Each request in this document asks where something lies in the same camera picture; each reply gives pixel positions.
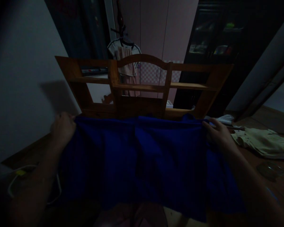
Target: wooden frame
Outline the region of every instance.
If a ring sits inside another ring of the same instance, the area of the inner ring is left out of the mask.
[[[93,118],[126,118],[152,114],[157,118],[178,120],[186,113],[202,119],[230,74],[233,65],[198,65],[168,62],[146,54],[128,56],[120,61],[75,59],[56,56],[63,75],[70,86],[82,114]],[[148,62],[167,70],[164,86],[143,84],[122,84],[118,68],[129,63]],[[80,66],[108,67],[108,79],[83,77]],[[187,84],[171,82],[172,71],[209,72],[206,84]],[[109,84],[113,104],[94,103],[86,83]],[[192,110],[166,108],[170,88],[203,90],[200,99]],[[149,91],[163,93],[162,99],[122,96],[122,90]]]

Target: glass cabinet door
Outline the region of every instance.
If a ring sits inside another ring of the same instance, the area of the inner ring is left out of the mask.
[[[217,29],[219,12],[200,9],[190,41],[187,63],[200,63],[207,57],[208,47]]]
[[[238,54],[238,45],[247,23],[247,14],[229,12],[217,39],[210,51],[210,62],[232,63]]]

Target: checkered fabric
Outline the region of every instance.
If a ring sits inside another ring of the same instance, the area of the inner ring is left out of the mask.
[[[183,61],[172,61],[173,63],[183,63]],[[162,70],[159,66],[141,62],[140,66],[141,70],[141,83],[142,84],[159,84],[164,85],[166,79],[166,70]],[[173,71],[172,74],[172,82],[179,82],[181,71]]]

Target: blue fabric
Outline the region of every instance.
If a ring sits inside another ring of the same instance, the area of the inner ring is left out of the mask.
[[[244,210],[227,163],[206,142],[202,120],[186,115],[182,122],[150,117],[75,122],[59,165],[60,202],[88,198],[109,209],[119,202],[151,201],[202,222],[207,204],[223,212]]]
[[[191,114],[183,116],[182,121],[193,122]],[[207,144],[207,202],[214,211],[224,213],[246,212],[241,194],[228,163],[219,148]]]

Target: white cable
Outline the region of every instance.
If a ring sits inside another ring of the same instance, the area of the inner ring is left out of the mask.
[[[24,168],[26,168],[26,167],[37,167],[37,166],[36,166],[36,165],[26,165],[26,166],[22,166],[22,167],[20,167],[20,168],[18,168],[18,169],[13,170],[12,172],[16,172],[16,171],[18,171],[18,170],[22,170],[22,169],[24,169]],[[12,180],[12,182],[9,184],[9,187],[8,187],[8,189],[7,189],[7,193],[9,194],[9,196],[10,196],[11,198],[14,198],[14,195],[13,195],[13,193],[12,193],[11,187],[12,187],[12,185],[13,185],[13,183],[14,183],[14,181],[16,180],[17,177],[18,177],[18,175],[15,176],[15,178],[14,178],[14,179]],[[55,202],[55,201],[60,197],[60,195],[61,195],[61,193],[62,193],[59,175],[57,174],[56,177],[57,177],[57,182],[58,182],[59,195],[58,195],[53,201],[48,202],[48,203],[47,203],[48,205],[49,205],[49,204],[52,204],[53,202]]]

